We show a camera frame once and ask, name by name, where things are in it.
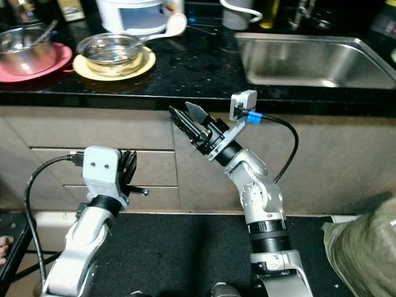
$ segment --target cabinet drawer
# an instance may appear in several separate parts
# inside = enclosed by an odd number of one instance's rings
[[[5,106],[0,113],[30,147],[174,147],[167,111]]]
[[[85,186],[65,186],[71,196],[79,202],[88,202]],[[148,196],[130,195],[128,209],[134,210],[179,210],[177,187],[148,187]]]
[[[70,149],[33,148],[42,161],[67,155]],[[59,162],[49,168],[63,185],[84,185],[82,168],[72,162]],[[132,183],[136,186],[177,186],[174,152],[137,151],[137,168]]]

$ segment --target spoon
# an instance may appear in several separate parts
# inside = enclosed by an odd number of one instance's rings
[[[146,42],[157,38],[177,36],[182,34],[183,31],[186,29],[186,27],[187,27],[187,17],[184,14],[173,14],[169,17],[166,23],[165,33],[150,35],[140,40],[141,42]]]
[[[33,47],[39,44],[40,42],[42,42],[48,36],[48,34],[51,33],[51,31],[53,30],[53,28],[55,28],[57,24],[58,24],[58,20],[52,20],[52,22],[49,24],[47,29],[45,29],[43,34],[41,34],[40,37],[38,37],[36,41],[34,41],[30,46]]]

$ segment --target stainless steel pot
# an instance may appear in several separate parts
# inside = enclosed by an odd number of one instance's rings
[[[103,33],[82,40],[77,52],[87,58],[87,66],[94,73],[118,77],[143,66],[142,48],[142,42],[132,35]]]
[[[30,75],[51,68],[56,63],[56,51],[45,38],[35,46],[45,28],[17,28],[0,34],[0,62],[13,75]]]

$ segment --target black cable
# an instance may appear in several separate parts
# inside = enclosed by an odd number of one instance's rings
[[[57,252],[57,253],[53,254],[51,257],[48,257],[47,259],[45,259],[44,260],[45,265],[51,263],[54,260],[56,260],[61,253],[62,252]],[[4,283],[5,283],[5,285],[10,285],[11,283],[14,283],[17,280],[20,280],[21,278],[24,278],[24,277],[28,276],[29,274],[33,273],[34,271],[36,271],[38,269],[40,269],[39,263],[37,263],[35,265],[32,265],[32,266],[24,269],[21,272],[18,272],[17,274],[14,275],[14,277],[12,279],[6,280]]]
[[[45,162],[40,167],[38,167],[35,170],[35,172],[33,172],[33,174],[30,176],[30,178],[29,178],[29,180],[27,182],[26,189],[25,189],[25,212],[26,212],[27,222],[29,224],[30,230],[32,231],[33,241],[34,241],[35,246],[36,246],[38,265],[39,265],[39,268],[40,268],[40,275],[41,275],[41,289],[43,289],[43,287],[44,287],[45,280],[46,280],[47,276],[46,276],[46,271],[45,271],[45,261],[44,261],[43,250],[41,248],[40,240],[38,239],[38,234],[37,234],[37,230],[36,230],[36,227],[35,227],[35,222],[34,222],[34,219],[33,219],[32,210],[30,209],[30,190],[31,190],[31,188],[33,186],[33,182],[35,181],[36,177],[46,167],[50,166],[53,163],[59,162],[59,161],[71,160],[71,159],[72,159],[72,155],[66,155],[66,156],[53,158],[53,159]]]
[[[298,134],[296,129],[288,122],[282,120],[282,119],[278,119],[274,116],[269,116],[266,114],[262,115],[263,119],[268,119],[269,121],[273,121],[279,124],[282,124],[284,126],[286,126],[287,128],[289,128],[289,130],[291,131],[291,133],[293,133],[294,137],[295,137],[295,146],[293,147],[293,151],[291,152],[289,159],[287,160],[285,166],[283,166],[282,170],[279,172],[279,174],[277,175],[277,177],[273,180],[275,183],[277,183],[279,181],[279,179],[282,177],[282,175],[285,173],[286,169],[289,167],[291,161],[293,160],[293,158],[296,155],[297,149],[298,149]]]

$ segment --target stainless steel sink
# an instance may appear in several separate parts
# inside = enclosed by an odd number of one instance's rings
[[[357,38],[237,33],[255,85],[396,88],[396,71]]]

